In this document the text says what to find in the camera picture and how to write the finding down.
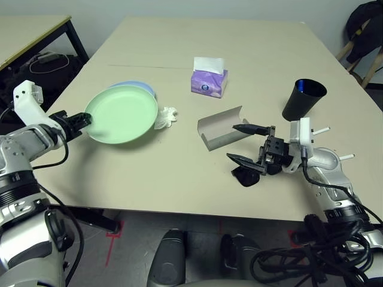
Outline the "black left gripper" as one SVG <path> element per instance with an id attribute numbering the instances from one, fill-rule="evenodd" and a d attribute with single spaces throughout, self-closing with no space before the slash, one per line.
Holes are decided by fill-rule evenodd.
<path id="1" fill-rule="evenodd" d="M 81 129 L 92 123 L 92 116 L 86 112 L 80 112 L 70 117 L 66 111 L 63 110 L 51 114 L 49 118 L 61 126 L 66 141 L 71 141 L 74 139 L 74 136 L 81 135 Z"/>

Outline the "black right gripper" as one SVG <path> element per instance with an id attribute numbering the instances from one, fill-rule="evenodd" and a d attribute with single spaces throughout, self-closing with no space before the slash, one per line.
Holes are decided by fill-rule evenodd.
<path id="1" fill-rule="evenodd" d="M 259 158 L 255 162 L 242 155 L 227 153 L 227 157 L 241 167 L 254 170 L 261 175 L 276 175 L 288 167 L 293 157 L 289 155 L 289 144 L 275 137 L 275 126 L 263 127 L 254 124 L 236 124 L 233 129 L 247 135 L 265 136 L 266 140 L 259 149 Z"/>

